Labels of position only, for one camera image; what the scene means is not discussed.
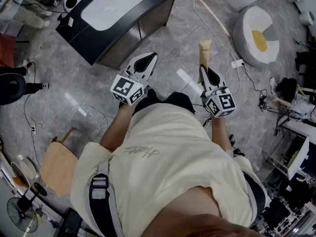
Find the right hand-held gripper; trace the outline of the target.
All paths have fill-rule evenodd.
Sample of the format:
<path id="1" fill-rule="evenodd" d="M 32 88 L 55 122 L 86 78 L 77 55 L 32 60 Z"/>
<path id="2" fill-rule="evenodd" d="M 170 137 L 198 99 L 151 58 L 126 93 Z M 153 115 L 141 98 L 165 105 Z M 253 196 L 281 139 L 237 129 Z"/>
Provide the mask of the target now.
<path id="1" fill-rule="evenodd" d="M 203 105 L 214 118 L 227 116 L 237 108 L 234 97 L 226 85 L 224 76 L 217 70 L 204 65 L 199 67 L 200 83 L 204 91 L 201 99 Z"/>

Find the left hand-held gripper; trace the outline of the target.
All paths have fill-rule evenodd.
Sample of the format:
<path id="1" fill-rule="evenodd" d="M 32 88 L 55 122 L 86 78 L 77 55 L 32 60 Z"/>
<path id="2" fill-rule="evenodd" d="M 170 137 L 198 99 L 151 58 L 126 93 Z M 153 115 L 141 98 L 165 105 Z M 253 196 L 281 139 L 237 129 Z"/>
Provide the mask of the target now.
<path id="1" fill-rule="evenodd" d="M 133 105 L 144 94 L 148 79 L 153 74 L 158 55 L 155 52 L 143 53 L 132 58 L 127 69 L 117 75 L 110 92 L 120 102 Z"/>

